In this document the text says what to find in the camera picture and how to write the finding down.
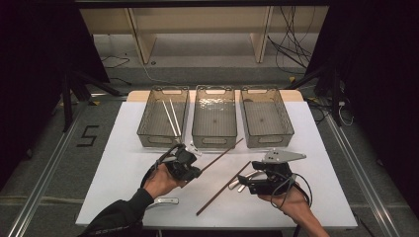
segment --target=chopstick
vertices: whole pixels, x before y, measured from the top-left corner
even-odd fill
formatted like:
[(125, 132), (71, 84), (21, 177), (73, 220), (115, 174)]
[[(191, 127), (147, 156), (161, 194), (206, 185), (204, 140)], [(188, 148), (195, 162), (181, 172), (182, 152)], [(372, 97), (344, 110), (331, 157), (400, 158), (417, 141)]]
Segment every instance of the chopstick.
[(170, 118), (169, 112), (167, 111), (166, 104), (164, 104), (164, 101), (162, 101), (162, 102), (163, 102), (164, 110), (166, 111), (167, 118), (169, 118), (170, 125), (172, 126), (173, 133), (175, 133), (175, 136), (178, 136), (178, 133), (176, 133), (176, 130), (175, 130), (175, 126), (173, 125), (172, 119)]
[(173, 108), (172, 99), (169, 99), (170, 106), (172, 107), (173, 117), (175, 118), (176, 126), (178, 127), (179, 135), (182, 135), (181, 128), (179, 127), (178, 118), (176, 117), (175, 109)]
[(218, 191), (218, 193), (216, 193), (198, 212), (197, 212), (197, 216), (198, 215), (200, 215), (201, 214), (201, 212), (203, 212), (206, 208), (207, 208), (207, 206), (209, 206), (210, 205), (210, 203), (213, 201), (213, 200), (215, 200), (216, 199), (216, 197), (218, 197), (220, 194), (221, 194), (221, 192), (222, 191), (224, 191), (225, 190), (225, 188), (227, 188), (227, 186), (244, 170), (244, 169), (246, 169), (246, 167), (248, 166), (250, 164), (250, 161), (249, 162), (247, 162), (247, 164), (243, 167), (243, 168), (241, 168), (241, 170), (239, 171), (239, 172), (237, 172), (237, 174), (235, 175), (235, 176), (233, 176), (233, 178), (231, 178), (231, 180), (230, 181), (228, 181), (227, 182), (227, 184), (225, 184), (224, 185), (224, 187), (222, 187), (221, 188), (221, 190), (220, 191)]
[(201, 172), (203, 172), (204, 170), (206, 170), (210, 165), (212, 165), (213, 163), (215, 163), (215, 161), (217, 161), (219, 158), (221, 158), (223, 155), (225, 155), (225, 153), (227, 153), (228, 151), (230, 151), (232, 148), (234, 148), (240, 141), (242, 141), (243, 138), (241, 138), (240, 140), (238, 140), (233, 146), (231, 146), (230, 148), (228, 148), (227, 150), (225, 150), (224, 152), (222, 152), (218, 157), (216, 157), (213, 161), (211, 161), (209, 164), (207, 164), (205, 167), (203, 167), (203, 169), (201, 170)]

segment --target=gray floor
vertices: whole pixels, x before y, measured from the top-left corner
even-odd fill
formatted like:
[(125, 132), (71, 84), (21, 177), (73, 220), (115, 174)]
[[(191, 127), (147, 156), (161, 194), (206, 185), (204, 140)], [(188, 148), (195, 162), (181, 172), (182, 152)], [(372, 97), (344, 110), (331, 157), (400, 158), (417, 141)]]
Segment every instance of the gray floor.
[[(313, 49), (316, 35), (309, 35), (304, 40), (307, 49)], [(128, 58), (129, 62), (111, 68), (126, 59), (108, 58), (104, 60), (108, 75), (131, 83), (128, 85), (119, 79), (112, 79), (111, 86), (123, 92), (146, 89), (156, 84), (170, 82), (187, 84), (194, 87), (199, 84), (277, 84), (285, 87), (290, 84), (290, 77), (300, 78), (300, 74), (286, 73), (277, 67), (276, 51), (267, 45), (263, 63), (256, 63), (250, 39), (247, 35), (162, 35), (159, 36), (145, 69), (139, 63), (135, 47), (130, 36), (95, 36), (95, 44), (101, 56)], [(281, 67), (294, 72), (303, 72), (293, 62), (278, 56)], [(305, 97), (313, 96), (313, 85), (309, 82), (301, 88)], [(100, 90), (90, 87), (92, 93)], [(68, 136), (68, 145), (62, 151), (59, 163), (51, 173), (39, 204), (28, 215), (29, 225), (24, 229), (24, 236), (76, 236), (83, 227), (74, 224), (77, 214), (86, 196), (100, 162), (115, 118), (124, 98), (94, 97), (90, 104), (78, 104), (74, 98), (74, 109), (79, 112), (77, 123)], [(313, 118), (321, 119), (319, 110), (313, 109)], [(344, 117), (351, 115), (344, 112)], [(333, 121), (326, 117), (318, 124), (318, 129), (326, 146), (330, 160), (346, 198), (354, 213), (366, 224), (375, 236), (388, 236), (375, 215), (370, 199), (365, 195), (357, 175), (348, 162), (331, 125)], [(83, 138), (87, 134), (97, 136), (92, 146), (91, 139)], [(14, 221), (21, 213), (26, 201), (36, 190), (37, 182), (44, 177), (43, 170), (50, 164), (56, 145), (65, 135), (63, 129), (63, 107), (56, 106), (43, 133), (32, 147), (32, 158), (24, 159), (0, 192), (0, 236), (6, 236), (14, 226)], [(419, 236), (419, 222), (410, 210), (402, 195), (391, 181), (385, 169), (377, 164), (377, 156), (356, 120), (352, 125), (343, 125), (342, 131), (351, 144), (356, 158), (368, 173), (379, 200), (388, 211), (390, 219), (399, 236)], [(292, 236), (292, 230), (284, 230), (284, 236)], [(332, 236), (370, 236), (367, 228), (359, 224), (354, 230), (328, 230)], [(163, 236), (197, 236), (203, 233), (176, 233), (166, 231)], [(255, 233), (216, 233), (217, 236), (254, 236)], [(276, 233), (265, 233), (275, 236)]]

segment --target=printed number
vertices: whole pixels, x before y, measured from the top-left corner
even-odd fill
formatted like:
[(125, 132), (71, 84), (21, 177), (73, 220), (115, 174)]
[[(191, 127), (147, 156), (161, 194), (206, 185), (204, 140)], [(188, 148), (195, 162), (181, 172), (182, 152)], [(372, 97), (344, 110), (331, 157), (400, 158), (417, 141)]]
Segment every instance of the printed number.
[(98, 125), (87, 125), (86, 128), (84, 128), (84, 132), (83, 132), (83, 135), (81, 136), (81, 138), (91, 138), (92, 140), (90, 141), (90, 144), (77, 144), (77, 147), (93, 146), (97, 136), (96, 135), (86, 135), (86, 133), (87, 133), (87, 130), (89, 128), (97, 128), (97, 127), (99, 127), (99, 126)]

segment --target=small metal part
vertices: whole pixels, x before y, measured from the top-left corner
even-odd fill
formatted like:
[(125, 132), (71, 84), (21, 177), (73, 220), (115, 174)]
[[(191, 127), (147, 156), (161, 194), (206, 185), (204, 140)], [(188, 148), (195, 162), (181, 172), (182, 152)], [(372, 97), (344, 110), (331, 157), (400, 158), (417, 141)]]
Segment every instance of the small metal part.
[(286, 163), (289, 161), (304, 159), (306, 157), (307, 156), (305, 154), (294, 153), (294, 152), (284, 151), (284, 150), (277, 150), (274, 148), (270, 150), (268, 153), (266, 153), (262, 162), (280, 164), (280, 163)]
[[(253, 178), (259, 175), (265, 174), (263, 171), (260, 170), (255, 170), (250, 172), (249, 174), (245, 175), (244, 177), (246, 178)], [(235, 179), (233, 182), (231, 182), (231, 184), (228, 185), (228, 188), (230, 190), (233, 190), (236, 186), (238, 186), (240, 183), (238, 182), (238, 179)]]
[(186, 147), (186, 150), (189, 151), (189, 152), (191, 152), (191, 153), (193, 153), (193, 154), (195, 154), (195, 155), (198, 155), (198, 156), (202, 156), (203, 155), (203, 152), (201, 152), (200, 150), (198, 150), (197, 147), (195, 147), (193, 141), (191, 141), (191, 143), (189, 144), (189, 146)]
[(179, 199), (176, 197), (159, 197), (154, 200), (154, 203), (149, 205), (147, 209), (151, 209), (157, 206), (167, 205), (167, 204), (178, 204)]
[(241, 185), (238, 189), (237, 189), (237, 191), (239, 192), (239, 193), (241, 193), (244, 189), (246, 188), (246, 186), (245, 185)]

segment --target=wooden stick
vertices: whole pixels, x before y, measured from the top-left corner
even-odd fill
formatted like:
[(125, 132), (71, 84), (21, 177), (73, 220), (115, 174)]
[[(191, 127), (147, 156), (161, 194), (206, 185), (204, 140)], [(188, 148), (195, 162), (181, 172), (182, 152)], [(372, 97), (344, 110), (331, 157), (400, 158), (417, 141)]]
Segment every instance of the wooden stick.
[(222, 191), (224, 191), (225, 190), (225, 188), (227, 188), (227, 186), (244, 170), (244, 169), (246, 169), (246, 167), (248, 166), (250, 164), (250, 161), (249, 162), (247, 162), (247, 164), (243, 167), (243, 168), (241, 168), (241, 170), (239, 171), (239, 172), (237, 172), (237, 174), (233, 177), (233, 178), (231, 178), (231, 180), (230, 181), (228, 181), (228, 183), (227, 184), (225, 184), (224, 185), (224, 187), (222, 187), (222, 189), (220, 190), (220, 191), (218, 191), (218, 193), (216, 193), (198, 212), (197, 212), (197, 216), (198, 215), (200, 215), (201, 214), (201, 212), (203, 212), (204, 211), (204, 209), (205, 208), (207, 208), (207, 206), (209, 206), (210, 205), (210, 203), (213, 201), (213, 200), (215, 200), (216, 199), (216, 197), (218, 197), (220, 194), (221, 194), (221, 192)]
[(227, 150), (225, 150), (224, 152), (222, 152), (218, 157), (216, 157), (213, 161), (211, 161), (209, 164), (207, 164), (202, 170), (201, 172), (203, 172), (204, 170), (206, 170), (210, 165), (212, 165), (213, 163), (215, 163), (215, 161), (217, 161), (219, 158), (221, 158), (223, 155), (225, 155), (225, 153), (227, 153), (228, 151), (230, 151), (232, 148), (234, 148), (240, 141), (242, 141), (243, 138), (241, 138), (240, 140), (238, 140), (234, 146), (231, 146), (230, 148), (228, 148)]

